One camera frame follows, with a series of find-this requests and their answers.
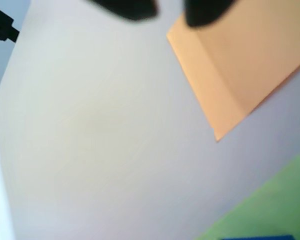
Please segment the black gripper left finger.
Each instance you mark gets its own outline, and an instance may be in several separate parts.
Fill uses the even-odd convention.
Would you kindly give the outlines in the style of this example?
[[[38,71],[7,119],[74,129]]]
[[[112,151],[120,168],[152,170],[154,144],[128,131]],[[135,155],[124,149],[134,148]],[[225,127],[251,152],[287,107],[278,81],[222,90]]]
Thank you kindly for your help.
[[[127,20],[145,20],[158,14],[154,0],[91,0],[90,2]]]

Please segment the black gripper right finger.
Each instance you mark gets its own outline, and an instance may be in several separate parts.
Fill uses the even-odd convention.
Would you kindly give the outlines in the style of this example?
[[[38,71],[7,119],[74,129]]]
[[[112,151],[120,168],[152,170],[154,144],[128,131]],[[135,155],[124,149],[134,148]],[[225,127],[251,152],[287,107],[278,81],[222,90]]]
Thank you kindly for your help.
[[[185,0],[184,15],[189,27],[207,26],[217,21],[235,0]]]

